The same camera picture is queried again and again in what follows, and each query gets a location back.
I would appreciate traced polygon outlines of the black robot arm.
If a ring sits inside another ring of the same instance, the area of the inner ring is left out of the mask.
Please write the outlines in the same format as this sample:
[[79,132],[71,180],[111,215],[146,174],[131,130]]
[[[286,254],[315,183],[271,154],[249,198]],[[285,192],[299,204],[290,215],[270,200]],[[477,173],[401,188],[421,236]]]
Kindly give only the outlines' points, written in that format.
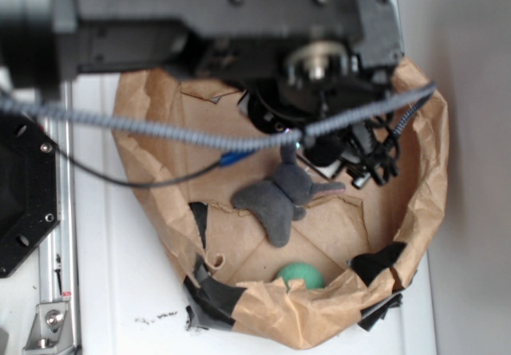
[[211,169],[300,142],[317,167],[356,187],[398,174],[390,79],[402,59],[391,0],[1,0],[1,64],[15,87],[57,95],[82,74],[159,68],[244,91],[256,141],[26,104],[1,93],[2,117],[42,117],[214,148]]

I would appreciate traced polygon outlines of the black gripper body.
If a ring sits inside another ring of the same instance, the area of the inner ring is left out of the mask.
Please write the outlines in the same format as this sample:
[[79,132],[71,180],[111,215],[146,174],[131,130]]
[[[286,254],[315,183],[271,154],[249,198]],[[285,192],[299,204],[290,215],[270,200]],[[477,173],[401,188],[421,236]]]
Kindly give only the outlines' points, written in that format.
[[[268,108],[263,100],[275,94],[275,86],[264,86],[253,93],[245,93],[245,112],[253,125],[263,133],[283,133],[286,130],[305,131],[303,119],[286,119]],[[329,132],[303,136],[300,145],[303,154],[299,158],[321,173],[331,165],[336,166],[331,178],[342,171],[352,178],[352,185],[363,188],[369,180],[382,186],[398,176],[398,160],[401,156],[399,139],[402,123],[392,125],[395,112],[372,116]]]

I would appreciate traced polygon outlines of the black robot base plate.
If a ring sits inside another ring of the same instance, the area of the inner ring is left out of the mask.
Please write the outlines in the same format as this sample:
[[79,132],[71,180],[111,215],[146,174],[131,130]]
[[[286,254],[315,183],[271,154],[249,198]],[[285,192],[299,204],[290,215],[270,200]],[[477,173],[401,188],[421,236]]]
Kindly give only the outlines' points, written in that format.
[[1,277],[59,222],[57,144],[26,116],[1,116]]

